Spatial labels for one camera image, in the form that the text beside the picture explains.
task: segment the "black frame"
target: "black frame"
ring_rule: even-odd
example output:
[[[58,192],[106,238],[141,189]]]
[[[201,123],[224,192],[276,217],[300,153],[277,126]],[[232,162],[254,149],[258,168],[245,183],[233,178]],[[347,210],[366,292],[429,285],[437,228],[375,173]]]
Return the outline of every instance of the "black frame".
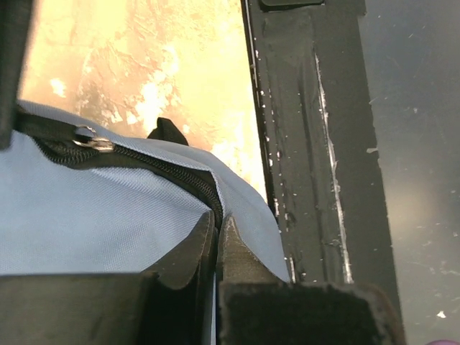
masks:
[[[364,0],[242,8],[267,197],[293,281],[375,284],[400,314],[358,25]]]
[[[33,0],[0,1],[0,150],[9,147]]]

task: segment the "black zipper tape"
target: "black zipper tape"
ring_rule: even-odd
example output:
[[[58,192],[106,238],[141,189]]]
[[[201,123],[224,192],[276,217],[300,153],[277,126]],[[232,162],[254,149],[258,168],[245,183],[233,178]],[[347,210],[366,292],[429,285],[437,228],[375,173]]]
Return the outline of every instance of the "black zipper tape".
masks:
[[[91,138],[78,135],[77,126],[28,113],[21,107],[17,111],[15,129],[33,138],[40,151],[51,162],[70,169],[125,167],[149,170],[205,203],[214,212],[217,229],[221,228],[224,210],[216,181],[209,171],[176,165],[117,144],[114,144],[110,152],[78,146],[74,141],[89,141]]]

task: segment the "zipper pull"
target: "zipper pull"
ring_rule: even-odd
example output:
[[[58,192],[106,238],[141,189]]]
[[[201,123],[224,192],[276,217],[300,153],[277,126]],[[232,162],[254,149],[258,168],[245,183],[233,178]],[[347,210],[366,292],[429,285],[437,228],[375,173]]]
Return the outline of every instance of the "zipper pull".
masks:
[[[109,139],[104,138],[104,137],[98,137],[96,130],[93,128],[86,126],[84,124],[81,124],[77,126],[78,129],[86,129],[92,133],[92,137],[88,137],[87,142],[79,142],[78,140],[72,140],[72,142],[75,145],[81,146],[81,147],[88,147],[93,150],[97,150],[99,152],[113,152],[115,148],[115,144],[111,142]]]

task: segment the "zipper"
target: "zipper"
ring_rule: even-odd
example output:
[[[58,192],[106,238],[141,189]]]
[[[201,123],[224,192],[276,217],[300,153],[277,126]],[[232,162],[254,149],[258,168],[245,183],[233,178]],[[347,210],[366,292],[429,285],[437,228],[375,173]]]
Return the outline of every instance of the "zipper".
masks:
[[[95,167],[146,168],[204,202],[214,212],[217,229],[221,228],[224,210],[210,172],[182,167],[114,144],[86,125],[73,126],[42,118],[24,109],[19,109],[17,114],[15,129],[33,138],[51,162],[79,170]]]

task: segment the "white scratch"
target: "white scratch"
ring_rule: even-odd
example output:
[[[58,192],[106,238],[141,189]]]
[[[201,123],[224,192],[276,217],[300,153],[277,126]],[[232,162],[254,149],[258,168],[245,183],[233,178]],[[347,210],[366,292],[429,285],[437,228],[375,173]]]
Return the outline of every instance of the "white scratch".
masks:
[[[295,284],[295,268],[294,268],[294,260],[293,257],[289,257],[289,263],[290,263],[290,274],[293,283]]]
[[[316,73],[318,76],[318,83],[319,83],[319,89],[320,89],[319,101],[321,105],[321,116],[323,117],[323,130],[324,130],[324,134],[326,135],[326,138],[328,141],[329,159],[331,163],[332,178],[333,178],[333,181],[332,181],[333,191],[336,197],[337,217],[339,218],[339,228],[340,228],[340,236],[341,236],[341,254],[342,254],[342,257],[344,258],[344,279],[346,283],[350,284],[350,283],[353,283],[353,276],[351,274],[351,263],[350,263],[349,253],[348,253],[348,247],[346,245],[346,229],[345,229],[345,224],[344,224],[344,212],[342,209],[340,195],[339,195],[340,185],[336,177],[337,161],[336,161],[336,156],[334,152],[334,145],[331,141],[331,137],[329,136],[329,127],[328,127],[329,113],[328,113],[327,105],[326,105],[326,94],[324,93],[323,81],[321,79],[321,70],[319,66],[319,59],[316,54],[315,54],[315,59],[316,59]]]
[[[280,215],[280,208],[279,208],[279,204],[278,204],[278,199],[274,199],[274,202],[275,202],[275,216],[278,217]]]
[[[446,269],[446,261],[441,262],[441,266],[439,267],[439,272],[441,272],[443,275],[455,275],[457,277],[460,277],[460,272],[454,271],[454,270],[447,270]]]

